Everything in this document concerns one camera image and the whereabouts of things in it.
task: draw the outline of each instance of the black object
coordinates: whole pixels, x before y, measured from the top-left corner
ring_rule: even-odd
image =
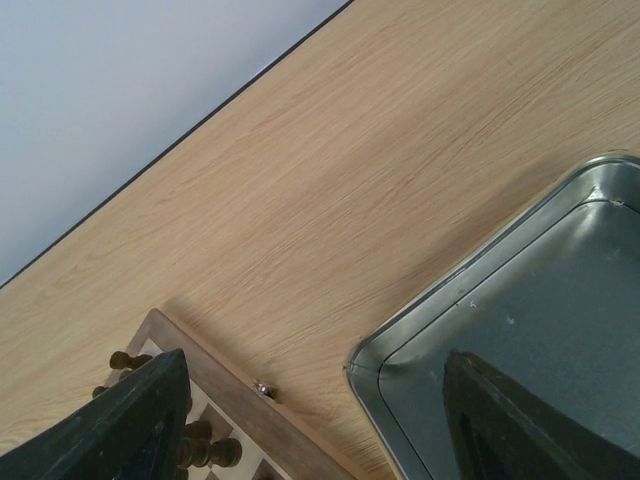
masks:
[[[464,480],[640,478],[640,459],[473,353],[452,351],[444,404]]]
[[[0,458],[2,480],[174,480],[190,399],[182,350],[163,353]]]

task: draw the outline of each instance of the gray metal tray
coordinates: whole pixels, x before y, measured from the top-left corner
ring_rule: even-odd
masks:
[[[640,455],[638,212],[640,159],[595,158],[356,347],[351,388],[405,477],[459,478],[453,348]]]

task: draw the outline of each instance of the tray rim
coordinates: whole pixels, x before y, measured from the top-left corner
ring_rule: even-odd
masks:
[[[577,167],[568,171],[567,174],[560,177],[547,190],[538,195],[531,201],[526,208],[517,213],[514,217],[497,228],[488,238],[479,242],[478,247],[473,249],[470,254],[454,264],[444,275],[438,278],[429,287],[416,295],[405,306],[398,310],[380,327],[375,329],[370,335],[362,339],[351,351],[346,368],[346,378],[352,393],[358,400],[364,413],[370,423],[376,430],[379,440],[383,447],[387,450],[388,457],[395,463],[397,470],[405,477],[413,478],[414,475],[429,475],[432,478],[426,465],[420,459],[418,453],[413,449],[411,442],[406,437],[404,431],[395,421],[392,412],[387,407],[384,398],[380,392],[380,370],[385,364],[386,359],[396,352],[401,346],[391,349],[388,353],[370,354],[369,349],[374,348],[374,343],[380,340],[381,336],[389,333],[394,327],[398,327],[399,323],[410,313],[421,305],[427,303],[437,292],[458,278],[463,272],[467,271],[471,266],[476,264],[482,257],[487,255],[494,247],[503,242],[509,235],[512,235],[525,222],[530,220],[536,213],[548,205],[553,199],[558,197],[561,192],[572,185],[574,181],[585,176],[590,171],[594,171],[597,167],[607,165],[623,165],[640,170],[640,156],[635,155],[627,150],[614,150],[602,155],[591,158],[590,160],[579,164]],[[572,202],[572,208],[590,201],[617,201],[607,194],[606,189],[598,189],[594,187],[590,195]],[[555,225],[560,218],[551,222],[551,226]],[[440,314],[433,315],[430,320],[424,321],[420,326],[414,326],[416,333],[427,328],[428,325],[437,319]]]

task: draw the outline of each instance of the white wall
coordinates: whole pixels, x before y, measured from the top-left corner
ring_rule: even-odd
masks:
[[[344,3],[1,2],[0,284]]]

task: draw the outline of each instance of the chessboard frame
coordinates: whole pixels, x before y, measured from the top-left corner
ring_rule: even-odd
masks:
[[[291,478],[364,479],[366,473],[284,405],[258,394],[254,380],[187,325],[151,310],[126,348],[137,355],[147,340],[162,351],[181,348],[191,380]],[[117,382],[112,371],[105,385]]]

